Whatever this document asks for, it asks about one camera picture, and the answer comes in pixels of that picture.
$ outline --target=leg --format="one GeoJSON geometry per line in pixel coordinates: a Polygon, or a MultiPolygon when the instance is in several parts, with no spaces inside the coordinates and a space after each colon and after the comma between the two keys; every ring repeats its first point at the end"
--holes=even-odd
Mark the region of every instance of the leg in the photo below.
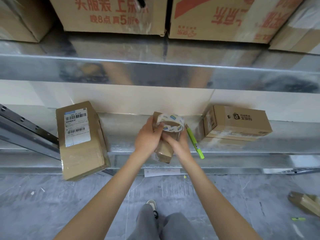
{"type": "Polygon", "coordinates": [[[162,240],[199,240],[200,237],[182,213],[173,213],[164,220],[162,240]]]}
{"type": "Polygon", "coordinates": [[[128,240],[160,240],[158,221],[150,204],[144,204],[136,220],[136,229],[128,240]]]}

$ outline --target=shoe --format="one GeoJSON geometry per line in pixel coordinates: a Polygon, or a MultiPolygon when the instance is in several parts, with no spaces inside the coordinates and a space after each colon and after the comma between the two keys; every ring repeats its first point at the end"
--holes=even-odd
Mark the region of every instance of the shoe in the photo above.
{"type": "Polygon", "coordinates": [[[152,207],[153,213],[154,213],[154,217],[155,217],[156,219],[158,219],[158,218],[159,218],[159,215],[158,215],[158,212],[157,212],[157,204],[156,204],[156,202],[155,202],[154,200],[148,200],[148,201],[146,202],[146,204],[149,204],[149,205],[152,207]]]}

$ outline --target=roll of packing tape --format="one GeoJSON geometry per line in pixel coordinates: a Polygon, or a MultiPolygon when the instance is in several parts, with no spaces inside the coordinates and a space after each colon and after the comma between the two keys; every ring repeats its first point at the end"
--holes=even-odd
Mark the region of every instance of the roll of packing tape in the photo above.
{"type": "Polygon", "coordinates": [[[158,116],[157,125],[164,123],[164,131],[181,132],[184,129],[184,118],[176,114],[162,113],[158,116]]]}

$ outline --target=forearm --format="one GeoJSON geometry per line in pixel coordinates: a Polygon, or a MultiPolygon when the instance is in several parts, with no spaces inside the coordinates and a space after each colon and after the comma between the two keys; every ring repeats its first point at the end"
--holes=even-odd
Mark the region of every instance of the forearm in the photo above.
{"type": "Polygon", "coordinates": [[[220,240],[262,240],[208,179],[191,154],[180,160],[220,240]]]}
{"type": "Polygon", "coordinates": [[[126,164],[59,232],[54,240],[102,240],[145,159],[133,153],[126,164]]]}

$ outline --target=barcode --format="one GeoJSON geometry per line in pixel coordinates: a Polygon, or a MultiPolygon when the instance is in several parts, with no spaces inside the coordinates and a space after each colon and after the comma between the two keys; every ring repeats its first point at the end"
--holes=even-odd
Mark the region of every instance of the barcode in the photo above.
{"type": "Polygon", "coordinates": [[[68,116],[68,117],[66,117],[66,121],[74,120],[74,119],[81,118],[81,117],[84,117],[84,116],[87,116],[87,113],[80,113],[80,114],[68,116]]]}
{"type": "Polygon", "coordinates": [[[85,129],[86,129],[85,127],[82,127],[82,128],[78,128],[78,129],[68,130],[68,135],[71,134],[71,133],[76,133],[76,132],[79,132],[79,131],[84,131],[85,129]]]}

